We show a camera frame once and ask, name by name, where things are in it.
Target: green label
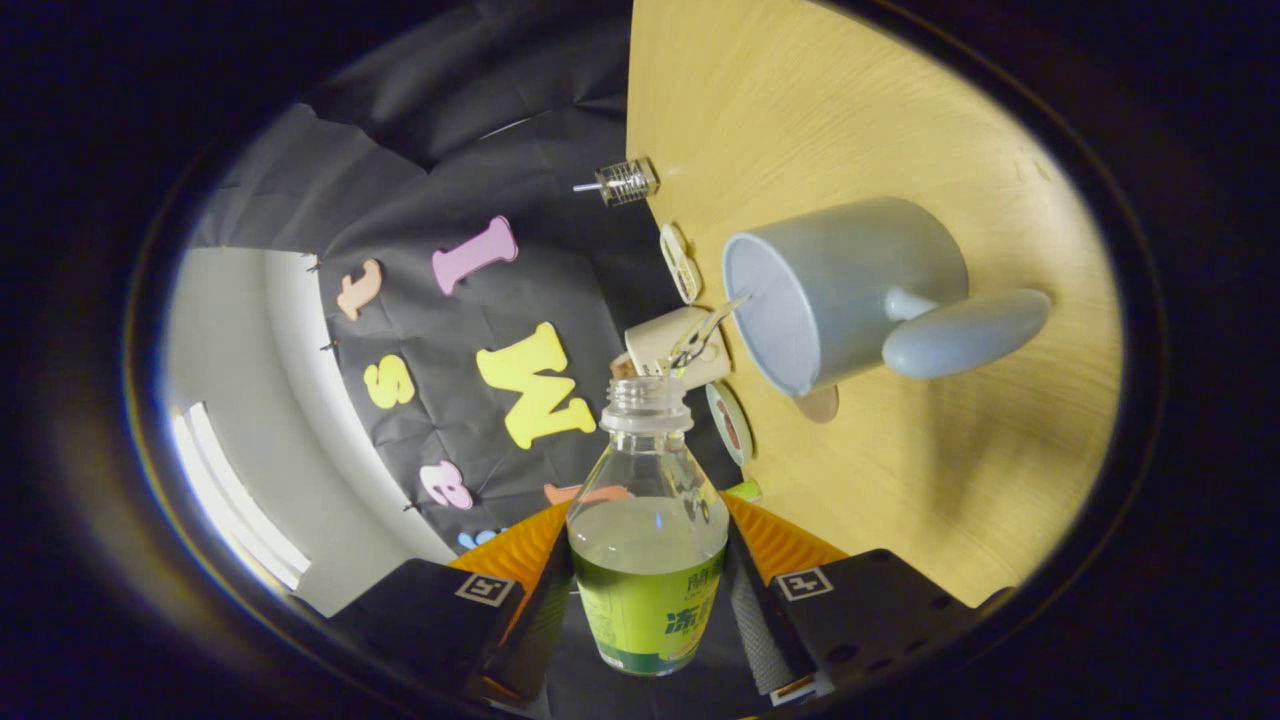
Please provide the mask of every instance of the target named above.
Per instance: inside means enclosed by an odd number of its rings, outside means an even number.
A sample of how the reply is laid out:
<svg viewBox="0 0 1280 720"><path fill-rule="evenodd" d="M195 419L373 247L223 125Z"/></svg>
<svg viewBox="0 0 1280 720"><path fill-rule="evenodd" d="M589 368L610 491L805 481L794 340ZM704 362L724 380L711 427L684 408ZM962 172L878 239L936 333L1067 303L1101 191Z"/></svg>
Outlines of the green label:
<svg viewBox="0 0 1280 720"><path fill-rule="evenodd" d="M620 573L573 553L577 587L604 661L625 673L666 675L694 659L719 584L721 550L687 570Z"/></svg>

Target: wooden table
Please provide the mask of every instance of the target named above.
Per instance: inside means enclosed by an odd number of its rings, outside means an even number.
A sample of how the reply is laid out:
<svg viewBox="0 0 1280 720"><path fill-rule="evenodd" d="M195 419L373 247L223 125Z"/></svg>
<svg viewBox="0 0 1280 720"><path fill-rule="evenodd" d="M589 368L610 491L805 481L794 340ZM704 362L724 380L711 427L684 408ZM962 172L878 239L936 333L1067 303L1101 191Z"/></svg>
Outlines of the wooden table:
<svg viewBox="0 0 1280 720"><path fill-rule="evenodd" d="M878 196L951 231L972 292L1050 293L1019 352L932 382L864 373L824 425L726 336L765 509L846 552L888 547L969 605L1023 580L1094 482L1124 350L1098 228L1055 160L950 70L803 0L636 0L628 102L627 156L658 172L649 206L692 245L699 305L724 300L731 233Z"/></svg>

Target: foam letter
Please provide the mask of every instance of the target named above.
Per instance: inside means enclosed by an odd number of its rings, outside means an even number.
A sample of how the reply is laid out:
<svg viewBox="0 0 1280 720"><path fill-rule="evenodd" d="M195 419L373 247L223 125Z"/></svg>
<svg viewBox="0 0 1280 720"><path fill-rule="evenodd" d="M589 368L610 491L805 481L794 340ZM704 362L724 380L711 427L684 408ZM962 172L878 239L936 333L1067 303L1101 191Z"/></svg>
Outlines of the foam letter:
<svg viewBox="0 0 1280 720"><path fill-rule="evenodd" d="M338 295L338 307L352 323L360 318L360 309L378 297L378 291L383 288L383 269L378 260L365 260L361 266L365 269L365 277L358 282L351 282L351 275L343 275L342 292Z"/></svg>
<svg viewBox="0 0 1280 720"><path fill-rule="evenodd" d="M538 375L539 370L561 372L568 366L559 336L550 323L541 323L534 334L495 352L476 352L480 377L490 387L521 393L516 406L507 413L507 433L522 450L532 447L534 438L579 429L595 429L595 418L581 398L568 401L568 407L556 406L573 389L570 378Z"/></svg>
<svg viewBox="0 0 1280 720"><path fill-rule="evenodd" d="M481 530L481 532L476 533L476 537L474 537L474 538L471 537L470 533L458 533L458 544L461 544L462 547L465 547L467 550L475 550L477 546L481 546L481 544L492 541L493 538L498 537L499 533L506 533L506 532L507 532L507 528L503 528L503 529L498 530L497 533L493 532L493 530Z"/></svg>
<svg viewBox="0 0 1280 720"><path fill-rule="evenodd" d="M404 361L396 355L388 355L378 365L365 368L365 387L369 388L369 398L383 410L413 400L413 380L408 377Z"/></svg>
<svg viewBox="0 0 1280 720"><path fill-rule="evenodd" d="M471 493L462 484L462 473L448 460L439 465L422 465L417 471L417 478L422 480L426 495L440 505L467 510L471 507Z"/></svg>
<svg viewBox="0 0 1280 720"><path fill-rule="evenodd" d="M466 275L498 260L511 263L516 259L517 252L520 249L516 247L516 236L511 232L511 223L507 222L507 218L498 215L489 220L486 231L453 250L448 252L436 250L431 255L431 269L435 270L435 282L439 283L444 295L453 295L453 286Z"/></svg>

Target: ceramic mug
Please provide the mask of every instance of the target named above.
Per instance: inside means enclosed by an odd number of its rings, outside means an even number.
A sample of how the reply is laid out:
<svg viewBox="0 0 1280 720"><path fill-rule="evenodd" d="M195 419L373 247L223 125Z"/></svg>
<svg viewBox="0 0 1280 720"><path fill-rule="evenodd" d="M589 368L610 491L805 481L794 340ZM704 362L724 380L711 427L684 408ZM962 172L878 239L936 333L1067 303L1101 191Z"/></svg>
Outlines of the ceramic mug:
<svg viewBox="0 0 1280 720"><path fill-rule="evenodd" d="M997 360L1036 337L1048 296L969 297L964 258L942 223L905 200L828 208L733 234L728 297L748 354L792 397L887 363L937 378Z"/></svg>

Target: pink letter i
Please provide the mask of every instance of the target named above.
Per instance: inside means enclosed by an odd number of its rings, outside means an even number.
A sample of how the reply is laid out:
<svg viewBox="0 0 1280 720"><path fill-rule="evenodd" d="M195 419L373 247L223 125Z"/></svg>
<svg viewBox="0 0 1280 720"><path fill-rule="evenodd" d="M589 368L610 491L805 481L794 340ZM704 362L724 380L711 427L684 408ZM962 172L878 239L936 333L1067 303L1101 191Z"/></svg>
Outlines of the pink letter i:
<svg viewBox="0 0 1280 720"><path fill-rule="evenodd" d="M517 252L516 236L511 232L511 223L507 222L507 218L498 215L489 220L486 231L453 250L448 252L436 250L431 255L431 268L435 270L435 282L440 284L444 295L453 295L453 286L462 278L498 260L511 263L516 259Z"/></svg>

